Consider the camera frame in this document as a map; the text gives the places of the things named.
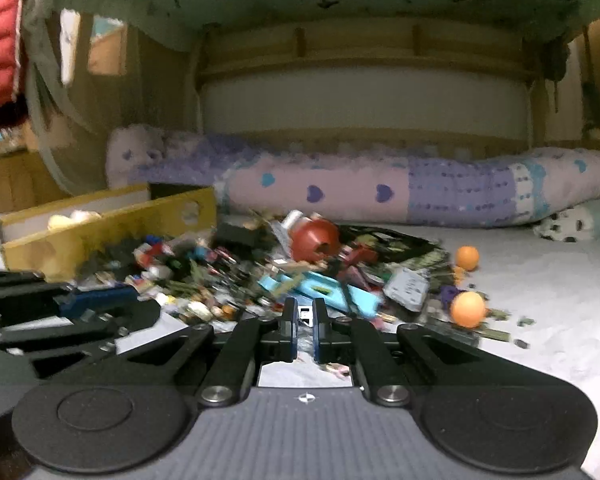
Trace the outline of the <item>yellow cardboard box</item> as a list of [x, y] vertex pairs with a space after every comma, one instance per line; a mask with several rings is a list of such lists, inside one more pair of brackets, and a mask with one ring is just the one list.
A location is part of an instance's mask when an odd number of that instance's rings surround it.
[[[97, 211], [102, 218], [49, 231], [53, 214]], [[176, 237], [216, 223], [212, 188], [152, 198], [146, 184], [99, 191], [4, 214], [2, 256], [7, 269], [38, 271], [50, 280], [71, 280], [79, 267], [107, 247], [146, 235]]]

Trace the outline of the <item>orange ball near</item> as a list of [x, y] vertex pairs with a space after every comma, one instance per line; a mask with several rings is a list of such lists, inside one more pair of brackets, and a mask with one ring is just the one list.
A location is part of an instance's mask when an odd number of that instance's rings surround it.
[[472, 290], [458, 294], [450, 307], [452, 321], [468, 330], [478, 327], [487, 313], [486, 302], [478, 292]]

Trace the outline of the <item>orange ball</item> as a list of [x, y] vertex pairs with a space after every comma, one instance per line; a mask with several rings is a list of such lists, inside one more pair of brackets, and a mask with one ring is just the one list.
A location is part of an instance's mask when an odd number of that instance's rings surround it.
[[480, 252], [475, 246], [460, 246], [455, 253], [455, 264], [468, 272], [477, 269], [480, 261]]
[[478, 292], [472, 290], [458, 294], [450, 307], [452, 321], [468, 330], [478, 327], [487, 313], [486, 302]]

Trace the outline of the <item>yellow plush toy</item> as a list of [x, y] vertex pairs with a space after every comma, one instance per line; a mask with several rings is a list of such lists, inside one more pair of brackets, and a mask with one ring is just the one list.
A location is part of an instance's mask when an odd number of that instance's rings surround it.
[[102, 215], [99, 212], [90, 210], [74, 210], [71, 214], [53, 214], [47, 221], [47, 229], [56, 231], [100, 218]]

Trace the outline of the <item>grey studded plate piece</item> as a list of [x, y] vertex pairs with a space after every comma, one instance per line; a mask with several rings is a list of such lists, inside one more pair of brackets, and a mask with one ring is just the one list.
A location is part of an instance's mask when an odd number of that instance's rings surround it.
[[391, 274], [382, 291], [389, 300], [405, 310], [418, 313], [429, 292], [428, 274], [401, 268]]

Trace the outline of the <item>orange ball far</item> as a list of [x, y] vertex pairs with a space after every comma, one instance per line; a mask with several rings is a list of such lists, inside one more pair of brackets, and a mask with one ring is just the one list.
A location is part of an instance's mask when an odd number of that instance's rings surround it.
[[475, 246], [460, 246], [455, 253], [455, 264], [468, 272], [477, 269], [480, 261], [480, 252]]

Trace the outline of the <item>black toy tray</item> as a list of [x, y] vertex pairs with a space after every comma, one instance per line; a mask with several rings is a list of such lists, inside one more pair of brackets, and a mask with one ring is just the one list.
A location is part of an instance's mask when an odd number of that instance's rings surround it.
[[355, 226], [340, 224], [339, 239], [343, 245], [364, 245], [378, 255], [383, 263], [399, 263], [433, 252], [439, 246], [413, 235], [381, 226]]

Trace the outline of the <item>black white spotted plush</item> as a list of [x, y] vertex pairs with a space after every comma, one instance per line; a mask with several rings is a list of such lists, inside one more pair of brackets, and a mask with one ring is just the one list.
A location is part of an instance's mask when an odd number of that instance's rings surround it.
[[586, 242], [594, 238], [594, 220], [585, 206], [574, 206], [543, 219], [533, 227], [533, 233], [553, 242]]

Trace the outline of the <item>light blue plastic toy piece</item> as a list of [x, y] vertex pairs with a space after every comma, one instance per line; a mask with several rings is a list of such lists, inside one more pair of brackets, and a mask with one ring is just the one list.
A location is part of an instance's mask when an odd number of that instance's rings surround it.
[[[296, 281], [297, 284], [291, 289], [296, 294], [306, 296], [311, 299], [323, 299], [327, 307], [342, 313], [350, 311], [349, 304], [344, 296], [342, 287], [334, 278], [329, 278], [316, 272], [306, 272], [300, 274], [300, 280], [296, 276], [282, 274], [272, 278], [265, 275], [260, 278], [258, 284], [271, 294], [283, 284]], [[364, 318], [374, 318], [380, 308], [381, 299], [373, 292], [366, 292], [364, 289], [355, 286], [348, 286], [350, 303], [356, 307], [358, 315]]]

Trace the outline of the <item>purple heart patterned quilt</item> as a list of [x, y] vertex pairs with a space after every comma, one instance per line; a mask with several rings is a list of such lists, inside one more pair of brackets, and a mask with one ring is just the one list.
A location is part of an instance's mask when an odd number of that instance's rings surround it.
[[110, 188], [212, 188], [230, 212], [299, 209], [330, 220], [485, 229], [600, 198], [600, 151], [538, 148], [460, 162], [388, 146], [281, 150], [231, 134], [132, 125], [110, 133], [106, 177]]

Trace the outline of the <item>red plastic funnel toy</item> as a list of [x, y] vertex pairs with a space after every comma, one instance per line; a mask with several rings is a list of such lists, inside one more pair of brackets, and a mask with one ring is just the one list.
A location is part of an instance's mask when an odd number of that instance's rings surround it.
[[294, 261], [321, 261], [336, 256], [340, 246], [338, 226], [324, 218], [304, 220], [290, 232], [290, 253]]

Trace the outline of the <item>green mosquito net canopy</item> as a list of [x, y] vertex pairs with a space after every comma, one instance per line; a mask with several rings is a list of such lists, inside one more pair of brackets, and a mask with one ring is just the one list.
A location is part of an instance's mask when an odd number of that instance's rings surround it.
[[157, 96], [168, 63], [190, 82], [334, 63], [521, 78], [529, 55], [600, 18], [600, 0], [27, 0], [23, 18], [41, 156], [81, 194], [104, 185], [113, 128], [192, 118]]

